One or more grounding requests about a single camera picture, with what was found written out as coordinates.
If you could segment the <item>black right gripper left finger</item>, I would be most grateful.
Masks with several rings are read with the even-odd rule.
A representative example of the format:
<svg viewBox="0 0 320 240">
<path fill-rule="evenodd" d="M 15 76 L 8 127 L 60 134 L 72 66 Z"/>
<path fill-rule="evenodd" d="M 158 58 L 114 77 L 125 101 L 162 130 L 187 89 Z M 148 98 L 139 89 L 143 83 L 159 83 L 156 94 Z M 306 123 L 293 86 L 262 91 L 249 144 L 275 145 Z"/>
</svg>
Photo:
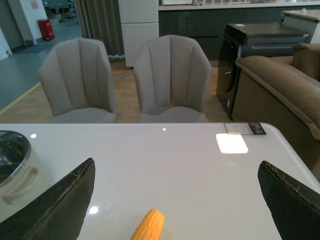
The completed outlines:
<svg viewBox="0 0 320 240">
<path fill-rule="evenodd" d="M 88 158 L 27 206 L 2 221 L 2 240 L 76 240 L 95 183 L 95 162 Z"/>
</svg>

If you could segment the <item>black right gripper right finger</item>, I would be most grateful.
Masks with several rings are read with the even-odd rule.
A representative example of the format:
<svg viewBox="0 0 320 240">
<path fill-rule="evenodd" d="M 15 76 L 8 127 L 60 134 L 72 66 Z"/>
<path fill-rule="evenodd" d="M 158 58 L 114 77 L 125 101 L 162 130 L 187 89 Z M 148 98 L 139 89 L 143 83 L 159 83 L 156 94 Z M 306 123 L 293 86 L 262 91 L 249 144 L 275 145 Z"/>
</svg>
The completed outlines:
<svg viewBox="0 0 320 240">
<path fill-rule="evenodd" d="M 268 161 L 259 165 L 262 196 L 283 240 L 320 238 L 320 194 Z"/>
</svg>

